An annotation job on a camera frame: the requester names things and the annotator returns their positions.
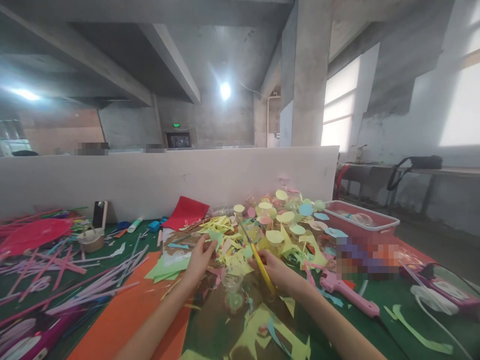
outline pink glue gun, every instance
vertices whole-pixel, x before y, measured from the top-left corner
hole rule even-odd
[[[367,316],[374,318],[380,316],[380,309],[376,303],[365,300],[358,295],[342,280],[337,279],[337,274],[331,271],[323,271],[322,278],[320,279],[320,285],[330,294],[334,291],[339,292],[344,297],[352,302],[357,308],[359,308]]]

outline pipe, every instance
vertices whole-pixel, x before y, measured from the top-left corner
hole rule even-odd
[[[269,147],[270,99],[280,99],[280,96],[269,96],[266,100],[266,148]]]

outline orange foam sheet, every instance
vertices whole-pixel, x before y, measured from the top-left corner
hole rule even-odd
[[[162,296],[175,281],[156,284],[145,275],[155,266],[160,252],[148,254],[148,260],[130,276],[126,285],[140,282],[118,294],[95,321],[68,360],[112,359],[155,311]],[[152,360],[178,359],[182,355],[190,309],[183,307],[152,356]]]

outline scissors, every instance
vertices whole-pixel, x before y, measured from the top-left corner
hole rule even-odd
[[[240,221],[238,216],[236,218],[236,222],[240,225],[241,229],[243,230],[243,233],[246,236],[246,239],[248,240],[248,243],[250,244],[251,252],[253,253],[253,256],[255,257],[258,268],[260,269],[260,273],[263,276],[263,279],[265,280],[266,285],[268,286],[268,289],[271,291],[272,294],[275,294],[275,286],[272,283],[272,280],[270,280],[270,277],[267,274],[267,270],[265,270],[265,266],[264,266],[264,263],[262,262],[262,259],[260,258],[259,252],[257,251],[257,248],[255,247],[254,243],[252,242],[252,239],[249,237],[249,235],[245,231],[245,228],[242,225],[242,222]]]

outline ceiling light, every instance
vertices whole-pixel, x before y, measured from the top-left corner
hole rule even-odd
[[[230,85],[228,82],[224,82],[221,86],[220,86],[220,94],[221,94],[221,98],[223,100],[227,100],[229,97],[230,97],[230,94],[232,93],[232,89],[230,89]]]
[[[40,96],[35,95],[33,92],[27,89],[11,89],[10,91],[30,101],[40,100]]]

